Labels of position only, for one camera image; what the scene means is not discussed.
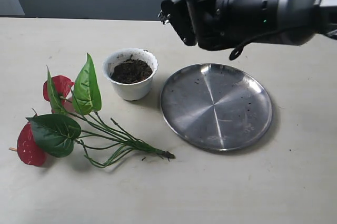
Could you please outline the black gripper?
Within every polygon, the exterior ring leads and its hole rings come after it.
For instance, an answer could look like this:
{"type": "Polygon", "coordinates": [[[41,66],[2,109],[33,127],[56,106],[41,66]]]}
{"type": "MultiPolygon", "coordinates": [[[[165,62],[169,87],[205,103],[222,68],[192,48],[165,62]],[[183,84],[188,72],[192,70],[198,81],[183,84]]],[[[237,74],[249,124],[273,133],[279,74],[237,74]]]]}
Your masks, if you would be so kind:
{"type": "Polygon", "coordinates": [[[197,44],[186,0],[164,0],[158,18],[163,25],[170,24],[186,46],[197,44]]]}

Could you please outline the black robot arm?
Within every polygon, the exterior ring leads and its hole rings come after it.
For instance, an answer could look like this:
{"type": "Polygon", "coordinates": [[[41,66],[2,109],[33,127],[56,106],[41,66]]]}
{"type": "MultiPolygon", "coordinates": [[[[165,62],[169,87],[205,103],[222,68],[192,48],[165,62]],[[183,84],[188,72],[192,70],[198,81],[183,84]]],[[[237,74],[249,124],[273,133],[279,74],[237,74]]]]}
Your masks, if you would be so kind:
{"type": "Polygon", "coordinates": [[[231,49],[250,43],[299,46],[317,34],[336,39],[336,0],[164,0],[159,18],[187,46],[231,49]]]}

